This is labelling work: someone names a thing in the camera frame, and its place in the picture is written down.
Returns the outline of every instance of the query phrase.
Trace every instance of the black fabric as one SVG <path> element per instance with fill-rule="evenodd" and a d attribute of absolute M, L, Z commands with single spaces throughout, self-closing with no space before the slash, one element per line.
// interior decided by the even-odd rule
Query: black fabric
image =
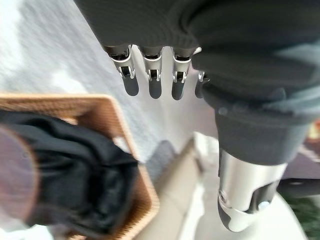
<path fill-rule="evenodd" d="M 27 224 L 61 223 L 96 237 L 122 223 L 138 171 L 130 154 L 98 132 L 51 116 L 1 110 L 0 124 L 36 157 L 39 189 Z"/>

